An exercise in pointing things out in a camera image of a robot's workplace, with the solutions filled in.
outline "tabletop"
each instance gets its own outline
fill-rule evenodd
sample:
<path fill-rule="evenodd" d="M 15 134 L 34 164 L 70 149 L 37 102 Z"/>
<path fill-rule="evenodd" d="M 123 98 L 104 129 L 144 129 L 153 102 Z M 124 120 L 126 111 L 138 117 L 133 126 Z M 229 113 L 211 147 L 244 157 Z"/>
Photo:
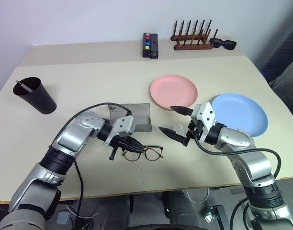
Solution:
<path fill-rule="evenodd" d="M 228 92 L 256 101 L 266 112 L 269 125 L 263 135 L 254 138 L 255 144 L 280 154 L 278 178 L 293 177 L 293 116 L 244 53 L 239 48 L 229 51 L 222 47 L 174 51 L 173 45 L 171 41 L 160 41 L 157 60 L 141 57 L 141 42 L 31 47 L 0 92 L 0 203 L 10 201 L 71 116 L 102 102 L 150 103 L 153 130 L 134 133 L 133 137 L 144 145 L 163 146 L 163 158 L 147 161 L 141 157 L 130 162 L 118 150 L 115 160 L 110 161 L 112 148 L 90 139 L 77 159 L 85 197 L 238 184 L 227 157 L 207 155 L 194 141 L 184 147 L 158 129 L 177 124 L 187 127 L 190 121 L 152 100 L 150 85 L 165 74 L 182 75 L 196 85 L 198 97 L 191 108 Z M 15 81 L 27 77 L 42 80 L 57 103 L 53 113 L 43 115 L 12 93 Z M 265 155 L 275 170 L 275 157 Z M 62 199 L 79 197 L 74 167 L 60 190 Z"/>

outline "pen holder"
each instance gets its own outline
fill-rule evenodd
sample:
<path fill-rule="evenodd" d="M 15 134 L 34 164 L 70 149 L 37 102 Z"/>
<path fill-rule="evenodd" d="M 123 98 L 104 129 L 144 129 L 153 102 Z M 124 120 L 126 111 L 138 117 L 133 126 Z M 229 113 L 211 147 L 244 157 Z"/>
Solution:
<path fill-rule="evenodd" d="M 24 99 L 27 103 L 29 103 L 42 114 L 50 114 L 55 111 L 57 105 L 51 96 L 47 93 L 39 78 L 25 78 L 20 82 L 33 91 L 28 92 L 19 83 L 17 83 L 13 88 L 13 93 L 15 95 Z"/>

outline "glasses lens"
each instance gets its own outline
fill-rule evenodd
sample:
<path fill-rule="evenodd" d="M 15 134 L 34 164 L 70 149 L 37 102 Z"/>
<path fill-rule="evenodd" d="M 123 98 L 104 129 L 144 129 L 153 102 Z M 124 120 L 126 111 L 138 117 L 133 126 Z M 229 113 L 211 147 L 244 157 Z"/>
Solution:
<path fill-rule="evenodd" d="M 160 149 L 159 148 L 151 148 L 146 150 L 146 158 L 149 161 L 156 161 L 160 158 Z"/>
<path fill-rule="evenodd" d="M 140 157 L 140 153 L 125 151 L 125 152 L 124 152 L 124 157 L 125 157 L 128 161 L 136 161 L 136 160 L 139 159 L 139 157 Z"/>
<path fill-rule="evenodd" d="M 214 48 L 219 48 L 222 44 L 222 40 L 219 38 L 211 38 L 209 41 L 211 44 L 213 44 Z"/>
<path fill-rule="evenodd" d="M 236 44 L 237 44 L 237 42 L 227 40 L 227 41 L 225 41 L 224 48 L 229 49 L 229 50 L 233 50 L 233 49 L 235 49 Z"/>

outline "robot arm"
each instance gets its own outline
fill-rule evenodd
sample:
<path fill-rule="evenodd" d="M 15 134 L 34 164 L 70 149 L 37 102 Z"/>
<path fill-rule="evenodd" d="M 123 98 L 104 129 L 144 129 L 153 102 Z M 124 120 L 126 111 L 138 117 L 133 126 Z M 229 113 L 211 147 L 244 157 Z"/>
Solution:
<path fill-rule="evenodd" d="M 140 142 L 131 138 L 135 129 L 131 115 L 119 118 L 113 125 L 92 111 L 79 114 L 49 146 L 11 199 L 9 214 L 0 222 L 0 230 L 44 230 L 45 221 L 54 213 L 61 192 L 58 190 L 69 168 L 79 156 L 89 137 L 117 149 L 143 152 Z"/>
<path fill-rule="evenodd" d="M 206 152 L 227 155 L 245 189 L 252 214 L 256 217 L 254 229 L 293 230 L 293 219 L 275 183 L 271 164 L 261 151 L 254 151 L 256 147 L 253 138 L 245 132 L 217 123 L 209 102 L 196 105 L 194 110 L 181 106 L 171 108 L 182 115 L 191 116 L 186 137 L 171 129 L 159 129 L 184 146 L 193 138 L 200 148 L 203 148 L 200 142 L 206 142 L 222 151 L 220 154 L 205 149 Z M 238 151 L 248 149 L 252 151 L 237 154 Z"/>

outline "eyeglasses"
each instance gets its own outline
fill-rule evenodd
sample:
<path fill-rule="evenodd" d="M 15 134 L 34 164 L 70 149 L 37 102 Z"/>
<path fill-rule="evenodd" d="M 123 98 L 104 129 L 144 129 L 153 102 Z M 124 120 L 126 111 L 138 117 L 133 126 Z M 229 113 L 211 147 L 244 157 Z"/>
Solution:
<path fill-rule="evenodd" d="M 159 158 L 163 158 L 162 151 L 163 151 L 163 147 L 161 146 L 152 146 L 152 145 L 144 145 L 143 146 L 145 148 L 144 153 L 145 153 L 145 157 L 149 160 L 149 161 L 156 161 Z M 140 156 L 141 153 L 137 153 L 137 152 L 128 152 L 126 150 L 122 150 L 122 156 L 124 156 L 128 161 L 137 161 Z"/>
<path fill-rule="evenodd" d="M 219 38 L 211 38 L 209 42 L 213 45 L 214 48 L 219 48 L 221 45 L 223 45 L 225 49 L 229 49 L 229 50 L 235 49 L 237 44 L 237 42 L 230 41 L 230 40 L 222 41 Z"/>

